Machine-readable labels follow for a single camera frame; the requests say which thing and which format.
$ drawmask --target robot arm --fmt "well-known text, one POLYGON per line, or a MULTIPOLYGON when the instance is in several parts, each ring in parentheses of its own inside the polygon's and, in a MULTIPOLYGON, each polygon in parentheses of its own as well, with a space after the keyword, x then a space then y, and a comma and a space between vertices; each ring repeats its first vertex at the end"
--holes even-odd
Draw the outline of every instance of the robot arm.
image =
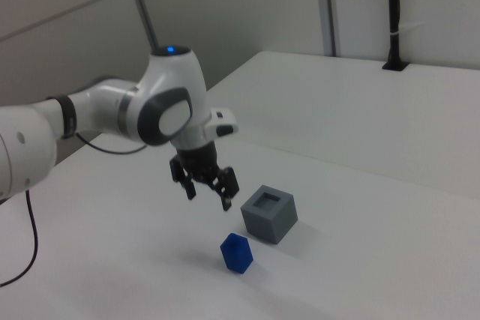
POLYGON ((237 129, 231 111, 208 108, 195 54, 165 46, 150 56, 138 84, 107 79, 68 96, 0 108, 0 199, 45 179, 55 165, 56 139, 98 130, 151 146, 170 141, 177 149, 172 178, 187 197, 195 197, 195 180, 216 191, 228 210, 239 187, 231 168, 218 167, 213 141, 237 129))

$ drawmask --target black pole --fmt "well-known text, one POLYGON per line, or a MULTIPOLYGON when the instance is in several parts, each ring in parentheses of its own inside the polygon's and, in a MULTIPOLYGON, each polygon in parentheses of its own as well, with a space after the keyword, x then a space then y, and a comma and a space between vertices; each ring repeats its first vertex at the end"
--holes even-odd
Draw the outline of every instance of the black pole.
POLYGON ((398 34, 398 23, 400 22, 400 0, 388 0, 390 15, 390 52, 388 61, 382 69, 402 71, 409 63, 400 59, 400 40, 398 34))
POLYGON ((157 36, 155 35, 155 30, 153 29, 152 21, 150 20, 149 12, 147 11, 145 1, 135 0, 135 3, 136 3, 136 7, 138 8, 138 12, 140 14, 140 18, 142 19, 143 28, 145 29, 145 33, 147 34, 148 43, 150 44, 151 54, 159 55, 160 46, 158 45, 157 36))

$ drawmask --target blue block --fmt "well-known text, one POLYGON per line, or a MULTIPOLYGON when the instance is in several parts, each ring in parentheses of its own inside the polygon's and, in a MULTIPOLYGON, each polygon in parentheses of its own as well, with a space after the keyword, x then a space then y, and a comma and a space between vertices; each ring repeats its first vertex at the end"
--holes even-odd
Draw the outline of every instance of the blue block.
POLYGON ((237 234, 228 235, 220 245, 220 250, 226 267, 240 274, 243 274, 254 260, 247 238, 237 234))

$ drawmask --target white table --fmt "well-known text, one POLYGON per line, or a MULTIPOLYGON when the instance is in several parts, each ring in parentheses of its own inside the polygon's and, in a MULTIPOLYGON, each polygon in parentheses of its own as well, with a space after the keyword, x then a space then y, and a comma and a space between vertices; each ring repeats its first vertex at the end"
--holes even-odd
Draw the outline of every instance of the white table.
MULTIPOLYGON (((235 138, 217 149, 241 189, 226 213, 210 189, 189 202, 171 181, 170 145, 127 157, 85 147, 60 163, 31 190, 38 258, 0 289, 0 319, 479 317, 479 200, 235 138), (243 224, 261 184, 295 197, 299 221, 277 246, 243 224), (243 275, 221 256, 230 232, 249 237, 243 275)), ((32 253, 23 196, 0 206, 0 248, 6 280, 32 253)))

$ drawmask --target hollow gray cube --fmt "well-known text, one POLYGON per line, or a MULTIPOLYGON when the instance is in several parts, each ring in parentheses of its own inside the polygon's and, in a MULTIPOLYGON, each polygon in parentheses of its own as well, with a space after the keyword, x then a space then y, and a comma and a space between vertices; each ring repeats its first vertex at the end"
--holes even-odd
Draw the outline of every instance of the hollow gray cube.
POLYGON ((298 220, 293 195, 262 185, 241 207, 247 231, 278 244, 298 220))

